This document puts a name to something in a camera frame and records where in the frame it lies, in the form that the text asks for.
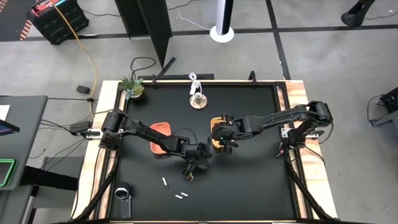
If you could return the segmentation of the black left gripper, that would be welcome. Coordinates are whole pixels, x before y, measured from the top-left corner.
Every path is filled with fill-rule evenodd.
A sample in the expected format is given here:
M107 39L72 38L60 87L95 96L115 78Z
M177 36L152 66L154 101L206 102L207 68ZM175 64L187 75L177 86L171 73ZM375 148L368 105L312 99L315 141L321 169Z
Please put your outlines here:
M187 166L182 171L182 175L185 178L189 178L190 174L192 174L194 179L198 172L204 172L208 169L209 159L212 154L207 143L200 142L186 145L183 153L183 159L187 162Z

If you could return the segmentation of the yellow plastic bin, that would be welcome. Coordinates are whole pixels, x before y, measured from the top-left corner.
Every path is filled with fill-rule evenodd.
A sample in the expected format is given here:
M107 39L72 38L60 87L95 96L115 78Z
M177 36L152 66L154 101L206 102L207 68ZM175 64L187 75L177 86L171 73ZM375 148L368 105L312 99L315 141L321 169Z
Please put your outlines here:
M210 142L219 153L232 151L235 143L234 123L226 117L216 117L211 120Z

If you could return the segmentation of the steel cylinder on brass base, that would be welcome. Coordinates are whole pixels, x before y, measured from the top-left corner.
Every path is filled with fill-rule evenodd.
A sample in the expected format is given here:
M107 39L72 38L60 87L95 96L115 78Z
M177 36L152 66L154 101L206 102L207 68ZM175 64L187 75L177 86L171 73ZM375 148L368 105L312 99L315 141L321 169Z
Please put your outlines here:
M202 110L207 105L207 97L198 92L190 97L190 105L195 110Z

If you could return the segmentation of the orange plastic bin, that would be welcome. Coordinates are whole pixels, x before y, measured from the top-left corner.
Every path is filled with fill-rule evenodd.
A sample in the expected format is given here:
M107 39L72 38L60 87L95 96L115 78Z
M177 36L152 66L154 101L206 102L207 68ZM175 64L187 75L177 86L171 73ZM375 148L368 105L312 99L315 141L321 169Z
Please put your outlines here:
M166 136L171 135L171 128L170 128L169 123L167 123L167 122L154 123L150 126L150 128L152 128ZM158 144L155 144L153 142L150 142L150 150L153 153L155 158L161 159L161 158L169 157L169 155L165 151L163 151Z

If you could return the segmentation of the black power strip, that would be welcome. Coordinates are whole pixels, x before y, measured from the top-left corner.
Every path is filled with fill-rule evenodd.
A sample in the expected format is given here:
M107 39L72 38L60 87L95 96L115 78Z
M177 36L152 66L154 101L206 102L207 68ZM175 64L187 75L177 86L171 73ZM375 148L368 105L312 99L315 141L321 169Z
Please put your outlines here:
M213 73L196 74L197 80L214 80ZM138 79L152 80L152 75L138 76ZM188 75L156 75L156 80L189 80Z

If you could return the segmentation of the white pole with round base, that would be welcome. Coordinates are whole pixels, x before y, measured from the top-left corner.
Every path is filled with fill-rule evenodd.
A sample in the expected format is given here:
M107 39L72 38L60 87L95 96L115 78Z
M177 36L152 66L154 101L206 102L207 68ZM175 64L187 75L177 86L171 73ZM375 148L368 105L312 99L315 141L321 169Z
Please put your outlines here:
M210 37L218 43L227 43L234 37L231 17L234 0L217 0L216 25L210 30Z

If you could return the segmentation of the potted succulent plant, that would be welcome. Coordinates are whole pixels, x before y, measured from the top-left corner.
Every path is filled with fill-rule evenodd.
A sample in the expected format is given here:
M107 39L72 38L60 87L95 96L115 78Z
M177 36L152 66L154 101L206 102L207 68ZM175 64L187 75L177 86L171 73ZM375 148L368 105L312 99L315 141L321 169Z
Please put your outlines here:
M121 88L126 100L140 100L144 97L143 79L134 77L122 77Z

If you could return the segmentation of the black partition panel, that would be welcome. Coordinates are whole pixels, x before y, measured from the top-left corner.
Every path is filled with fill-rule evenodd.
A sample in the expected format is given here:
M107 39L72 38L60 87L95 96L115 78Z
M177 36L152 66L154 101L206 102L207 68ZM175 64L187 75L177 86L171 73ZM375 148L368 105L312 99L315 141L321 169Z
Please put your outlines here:
M172 37L166 0L114 0L127 36L150 36L158 61L162 67L160 76L174 63L175 59L165 63L169 39Z

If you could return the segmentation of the black equipment stand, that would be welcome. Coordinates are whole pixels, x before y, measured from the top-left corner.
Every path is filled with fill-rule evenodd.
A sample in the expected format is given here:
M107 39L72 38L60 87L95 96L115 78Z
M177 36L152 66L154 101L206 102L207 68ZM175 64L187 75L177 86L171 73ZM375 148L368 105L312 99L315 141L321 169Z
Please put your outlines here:
M370 119L369 106L370 102L375 98L379 98L379 101L377 101L376 104L385 107L387 109L388 114L381 116L378 119ZM398 87L394 88L393 90L385 94L376 95L368 101L367 120L372 127L377 127L383 124L392 123L395 129L398 131Z

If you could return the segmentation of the black tower fan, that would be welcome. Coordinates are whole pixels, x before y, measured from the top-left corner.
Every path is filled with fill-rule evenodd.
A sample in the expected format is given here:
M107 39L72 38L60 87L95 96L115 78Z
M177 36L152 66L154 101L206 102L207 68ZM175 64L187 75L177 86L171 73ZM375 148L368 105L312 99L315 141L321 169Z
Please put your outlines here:
M358 0L348 11L341 15L341 21L351 28L362 25L364 18L375 0Z

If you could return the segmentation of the grey desk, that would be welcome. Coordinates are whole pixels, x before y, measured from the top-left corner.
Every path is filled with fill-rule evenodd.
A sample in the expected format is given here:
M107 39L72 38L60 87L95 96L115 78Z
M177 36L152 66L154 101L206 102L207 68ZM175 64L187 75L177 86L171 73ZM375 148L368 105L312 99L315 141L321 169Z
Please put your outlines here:
M15 160L9 181L0 190L13 190L20 185L47 101L44 95L0 97L0 105L9 106L6 121L20 129L18 133L0 136L0 159Z

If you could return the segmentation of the green-rimmed tablet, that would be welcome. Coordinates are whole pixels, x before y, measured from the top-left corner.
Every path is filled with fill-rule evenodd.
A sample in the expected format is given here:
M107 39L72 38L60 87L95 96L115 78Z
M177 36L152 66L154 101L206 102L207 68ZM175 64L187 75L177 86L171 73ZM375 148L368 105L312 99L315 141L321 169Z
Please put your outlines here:
M15 159L0 159L0 187L8 184L15 166Z

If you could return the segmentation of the dark tablet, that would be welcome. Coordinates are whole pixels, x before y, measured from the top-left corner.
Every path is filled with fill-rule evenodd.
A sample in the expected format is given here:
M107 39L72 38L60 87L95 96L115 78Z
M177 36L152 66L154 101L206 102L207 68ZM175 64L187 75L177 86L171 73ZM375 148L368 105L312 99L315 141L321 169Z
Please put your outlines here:
M0 136L18 133L20 128L0 119Z

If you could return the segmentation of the black storage crate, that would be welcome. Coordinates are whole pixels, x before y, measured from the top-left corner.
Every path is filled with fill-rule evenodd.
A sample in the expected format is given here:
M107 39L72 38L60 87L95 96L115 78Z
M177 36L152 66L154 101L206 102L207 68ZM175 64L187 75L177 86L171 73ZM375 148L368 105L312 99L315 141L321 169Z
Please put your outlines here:
M88 27L90 20L85 16L77 0L39 0L30 7L27 18L52 45L60 45L74 37L56 8L76 34Z

